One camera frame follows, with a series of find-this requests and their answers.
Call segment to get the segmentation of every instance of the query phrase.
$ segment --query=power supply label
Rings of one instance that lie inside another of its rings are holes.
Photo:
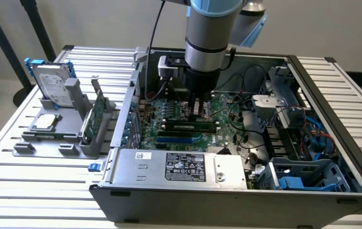
[[[206,182],[206,158],[203,154],[167,153],[165,179]]]

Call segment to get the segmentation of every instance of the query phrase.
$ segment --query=black metal pole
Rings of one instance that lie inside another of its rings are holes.
[[[33,30],[36,32],[36,36],[39,37],[43,51],[45,52],[48,61],[53,61],[56,59],[55,50],[52,48],[52,44],[49,41],[49,37],[47,34],[45,27],[41,22],[41,17],[39,13],[39,8],[36,7],[35,0],[20,0],[21,5],[27,11],[29,21],[32,23]]]
[[[6,39],[6,36],[5,36],[5,33],[1,29],[1,26],[0,26],[0,47],[2,49],[2,52],[5,54],[5,57],[8,59],[8,62],[13,68],[13,71],[15,71],[15,74],[23,84],[23,87],[24,87],[24,91],[25,93],[28,94],[32,90],[32,84],[29,82],[29,79],[27,77],[27,74],[25,74],[25,71],[24,71],[24,68],[21,66],[21,63],[17,59],[17,56],[13,52],[13,48],[9,44],[9,41]]]

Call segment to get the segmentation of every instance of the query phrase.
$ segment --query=aluminum extrusion table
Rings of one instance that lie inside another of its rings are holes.
[[[91,78],[97,77],[104,95],[120,109],[133,70],[133,50],[75,46],[63,50],[56,61],[65,59],[75,64],[81,90],[89,99],[96,98]],[[362,148],[362,91],[336,63],[323,58],[299,57],[299,60]],[[13,145],[40,110],[39,97],[35,87],[0,132],[0,228],[196,228],[107,221],[88,192],[88,185],[101,179],[100,173],[87,171],[93,160],[12,156]],[[99,160],[107,156],[113,127],[115,119]],[[346,216],[324,229],[362,229],[362,215]]]

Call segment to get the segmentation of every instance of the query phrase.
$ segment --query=robotic arm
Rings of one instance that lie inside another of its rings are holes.
[[[251,47],[267,16],[263,0],[169,0],[191,6],[185,34],[183,85],[189,91],[189,117],[204,94],[214,90],[228,43]]]

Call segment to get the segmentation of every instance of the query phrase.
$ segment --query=white wall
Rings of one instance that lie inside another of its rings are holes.
[[[251,52],[332,56],[346,70],[362,71],[360,0],[264,0],[268,21]],[[159,0],[37,0],[56,53],[65,44],[147,46]],[[45,58],[19,0],[0,0],[0,24],[15,52]],[[185,9],[167,3],[155,46],[183,47]],[[0,79],[16,79],[0,50]]]

